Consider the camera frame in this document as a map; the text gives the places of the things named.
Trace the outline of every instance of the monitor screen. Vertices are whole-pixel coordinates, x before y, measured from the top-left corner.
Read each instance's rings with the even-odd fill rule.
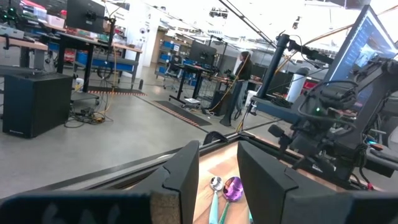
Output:
[[[194,41],[191,46],[189,59],[203,65],[212,66],[217,50],[213,47]]]
[[[364,67],[375,56],[394,58],[397,49],[377,15],[364,6],[351,28],[325,81],[353,79],[353,71]]]

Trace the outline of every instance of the wooden board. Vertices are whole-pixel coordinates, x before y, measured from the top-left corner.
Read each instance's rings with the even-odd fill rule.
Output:
[[[5,43],[6,38],[5,37],[0,37],[0,43]],[[10,45],[16,45],[20,47],[28,47],[30,49],[37,49],[37,50],[48,50],[49,48],[47,45],[44,45],[40,42],[28,42],[28,41],[23,41],[23,40],[16,40],[16,39],[11,39],[10,38]]]

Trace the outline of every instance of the person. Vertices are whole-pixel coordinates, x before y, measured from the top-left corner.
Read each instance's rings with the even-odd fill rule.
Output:
[[[236,69],[236,76],[238,76],[238,81],[243,82],[243,84],[235,106],[235,119],[239,117],[242,113],[244,94],[248,88],[248,83],[251,76],[251,69],[253,65],[253,63],[251,62],[251,55],[247,51],[242,52],[239,59],[241,63],[239,64],[238,69]]]

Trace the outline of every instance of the chair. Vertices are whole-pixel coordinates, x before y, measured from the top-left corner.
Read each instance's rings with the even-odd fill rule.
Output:
[[[178,55],[173,55],[172,59],[170,60],[168,67],[165,72],[164,80],[163,80],[163,88],[166,89],[168,87],[171,88],[171,90],[175,90],[177,92],[178,86],[176,86],[174,83],[175,81],[180,81],[180,77],[182,74],[182,69],[176,64],[181,64],[182,63],[182,58]],[[173,80],[172,84],[166,85],[166,79],[171,78]]]

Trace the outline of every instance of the workbench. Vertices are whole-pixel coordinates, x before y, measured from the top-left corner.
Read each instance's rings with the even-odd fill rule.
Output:
[[[21,48],[21,57],[19,59],[19,66],[23,68],[29,68],[29,51],[31,49],[34,50],[34,68],[43,69],[44,68],[44,52],[48,50],[47,45],[44,45],[40,42],[28,42],[17,39],[9,39],[10,47],[20,47]],[[0,43],[6,43],[5,37],[0,37]]]

